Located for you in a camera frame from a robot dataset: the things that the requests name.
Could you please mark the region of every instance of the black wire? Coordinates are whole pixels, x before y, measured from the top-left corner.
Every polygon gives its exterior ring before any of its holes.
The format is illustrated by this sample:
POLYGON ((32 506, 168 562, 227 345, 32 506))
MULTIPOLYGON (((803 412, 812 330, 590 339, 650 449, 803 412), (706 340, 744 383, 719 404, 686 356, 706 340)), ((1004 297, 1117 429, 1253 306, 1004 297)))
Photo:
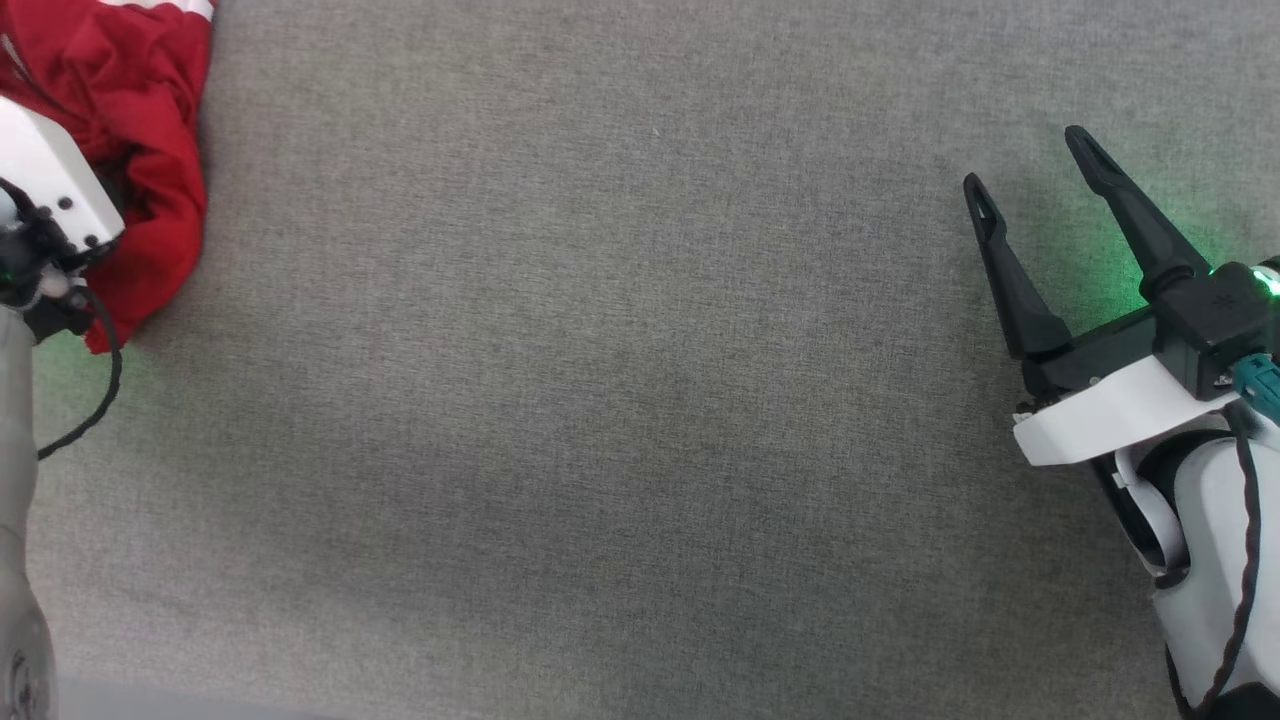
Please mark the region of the black wire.
POLYGON ((106 415, 108 407, 111 406, 111 402, 115 402, 115 396, 120 392, 120 372, 124 369, 124 357, 120 355, 120 338, 115 332, 115 320, 111 319, 111 314, 106 311, 106 306, 102 305, 102 301, 93 293, 93 291, 87 287, 81 288, 81 291, 84 293, 84 297, 88 299, 90 305, 93 306, 93 313, 97 314, 99 322, 102 323, 102 329, 106 331, 106 342, 111 347, 111 379, 106 386, 106 395, 102 396, 102 401, 97 404, 97 409, 93 410, 93 414, 77 425, 74 430, 55 439, 45 447, 41 447, 40 452, 36 454, 37 460, 44 460, 45 457, 49 457, 68 445, 78 441, 86 432, 88 432, 90 428, 96 425, 97 421, 106 415))
POLYGON ((1235 664, 1240 659, 1240 648, 1244 646, 1244 634, 1249 630, 1249 615, 1253 612, 1253 600, 1258 591, 1258 568, 1262 546, 1262 497, 1258 489, 1258 469, 1253 464, 1253 451, 1249 448, 1249 419, 1248 410, 1243 401, 1236 401, 1226 406, 1222 411, 1231 434, 1235 436, 1235 455, 1240 460, 1240 470, 1244 471, 1244 512, 1249 524, 1244 529, 1244 573, 1240 577, 1240 603, 1235 606, 1235 616, 1231 620, 1231 637, 1222 647, 1222 664, 1213 674, 1213 684, 1204 693, 1204 700, 1194 708, 1183 697, 1181 687, 1178 682, 1178 671, 1174 667, 1172 657, 1167 656, 1170 679, 1174 683, 1174 693, 1179 710, 1183 715, 1192 717, 1206 717, 1213 708, 1213 703, 1222 694, 1222 688, 1231 679, 1235 664))

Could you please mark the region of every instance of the teal connector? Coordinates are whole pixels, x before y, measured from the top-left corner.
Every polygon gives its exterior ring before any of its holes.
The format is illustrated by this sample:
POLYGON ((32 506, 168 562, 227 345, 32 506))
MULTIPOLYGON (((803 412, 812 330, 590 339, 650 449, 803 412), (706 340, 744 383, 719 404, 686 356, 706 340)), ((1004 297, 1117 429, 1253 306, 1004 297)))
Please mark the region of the teal connector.
POLYGON ((1235 392, 1254 411, 1280 424, 1280 368, 1266 352, 1249 355, 1235 364, 1235 392))

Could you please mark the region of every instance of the gray table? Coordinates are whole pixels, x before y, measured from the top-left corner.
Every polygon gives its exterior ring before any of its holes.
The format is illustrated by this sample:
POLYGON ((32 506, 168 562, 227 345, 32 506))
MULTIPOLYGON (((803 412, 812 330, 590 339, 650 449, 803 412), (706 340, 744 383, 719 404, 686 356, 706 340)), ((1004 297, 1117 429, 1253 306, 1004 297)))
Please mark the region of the gray table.
MULTIPOLYGON (((960 193, 1076 331, 1080 123, 1280 250, 1271 3, 224 1, 201 265, 42 468, 68 673, 364 719, 1171 717, 1148 583, 1025 468, 960 193)), ((101 387, 38 355, 41 438, 101 387)))

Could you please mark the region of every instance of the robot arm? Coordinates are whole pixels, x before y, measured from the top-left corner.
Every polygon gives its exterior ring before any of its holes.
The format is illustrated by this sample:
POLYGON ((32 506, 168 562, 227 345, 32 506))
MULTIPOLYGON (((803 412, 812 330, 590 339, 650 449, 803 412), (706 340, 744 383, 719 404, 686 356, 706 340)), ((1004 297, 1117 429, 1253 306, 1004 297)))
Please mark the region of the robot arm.
POLYGON ((982 182, 965 178, 996 310, 1033 397, 1019 405, 1014 436, 1030 464, 1088 462, 1098 478, 1155 578, 1180 712, 1280 717, 1280 560, 1271 552, 1280 548, 1280 402, 1249 365, 1280 378, 1280 263, 1210 272, 1088 132, 1068 128, 1066 142, 1116 217, 1148 305, 1073 337, 1006 243, 982 182), (1220 413, 1236 432, 1184 428, 1220 413))
POLYGON ((32 347, 88 329, 97 305, 78 274, 114 247, 124 220, 60 126, 0 97, 0 717, 37 720, 56 717, 56 675, 26 568, 32 347))

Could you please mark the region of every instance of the red cloth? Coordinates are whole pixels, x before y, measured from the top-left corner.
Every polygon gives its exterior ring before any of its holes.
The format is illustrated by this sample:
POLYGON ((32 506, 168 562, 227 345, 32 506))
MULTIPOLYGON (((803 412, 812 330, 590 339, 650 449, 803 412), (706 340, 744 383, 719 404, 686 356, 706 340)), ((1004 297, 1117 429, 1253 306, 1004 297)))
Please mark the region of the red cloth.
MULTIPOLYGON (((206 206, 196 123, 212 4, 141 3, 0 0, 0 94, 67 128, 124 191, 124 236, 86 274, 122 342, 191 274, 206 206)), ((101 325, 86 343, 108 350, 101 325)))

